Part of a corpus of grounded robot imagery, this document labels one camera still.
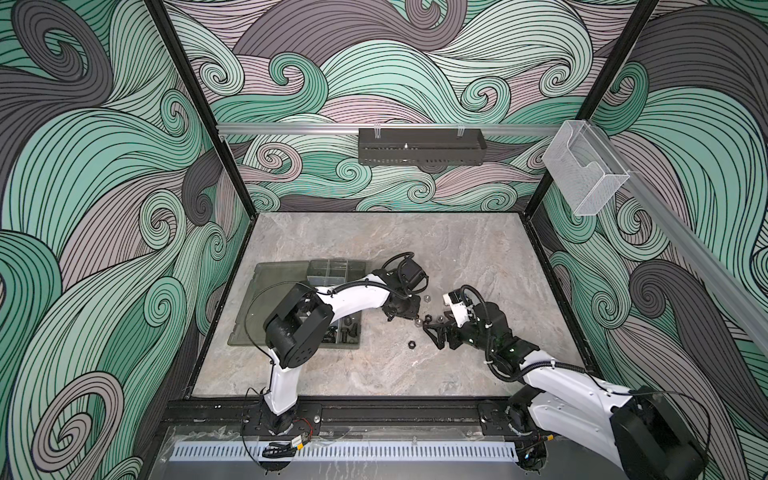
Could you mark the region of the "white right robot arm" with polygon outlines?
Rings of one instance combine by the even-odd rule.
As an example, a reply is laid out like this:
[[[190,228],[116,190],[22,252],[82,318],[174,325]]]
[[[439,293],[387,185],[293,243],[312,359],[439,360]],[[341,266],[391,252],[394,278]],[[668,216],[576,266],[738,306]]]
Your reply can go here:
[[[490,412],[505,424],[518,465],[543,468],[547,443],[565,438],[618,466],[630,479],[696,479],[708,464],[708,442],[698,440],[670,402],[672,392],[630,388],[559,361],[515,335],[495,303],[446,296],[443,316],[422,328],[438,349],[470,346],[491,373],[520,389],[504,409]]]

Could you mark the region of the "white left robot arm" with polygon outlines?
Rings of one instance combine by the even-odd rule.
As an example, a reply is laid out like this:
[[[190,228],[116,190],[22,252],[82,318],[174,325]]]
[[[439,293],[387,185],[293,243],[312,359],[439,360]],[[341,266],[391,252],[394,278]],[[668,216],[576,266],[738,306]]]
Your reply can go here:
[[[420,294],[429,276],[412,252],[397,254],[365,277],[334,286],[295,283],[263,323],[272,370],[264,401],[281,416],[298,401],[302,366],[320,348],[327,329],[339,320],[380,309],[388,320],[419,318]]]

